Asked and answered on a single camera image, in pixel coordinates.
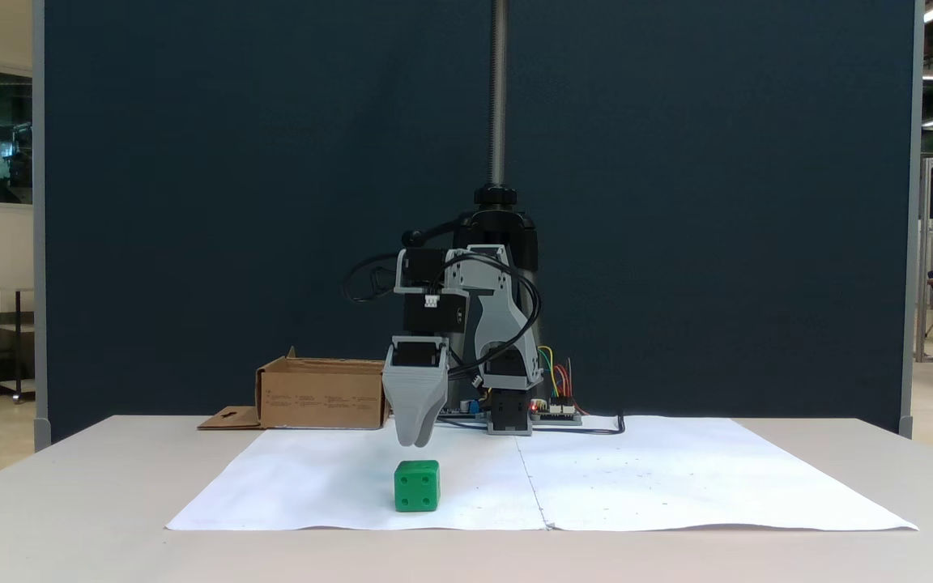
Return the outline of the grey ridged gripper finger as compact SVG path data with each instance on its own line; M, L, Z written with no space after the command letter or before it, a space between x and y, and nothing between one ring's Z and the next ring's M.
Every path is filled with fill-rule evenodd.
M431 409L441 409L449 392L449 347L445 340L443 365L440 368L396 368L394 340L386 353L384 392L394 413L394 423L400 445L420 446L422 419Z

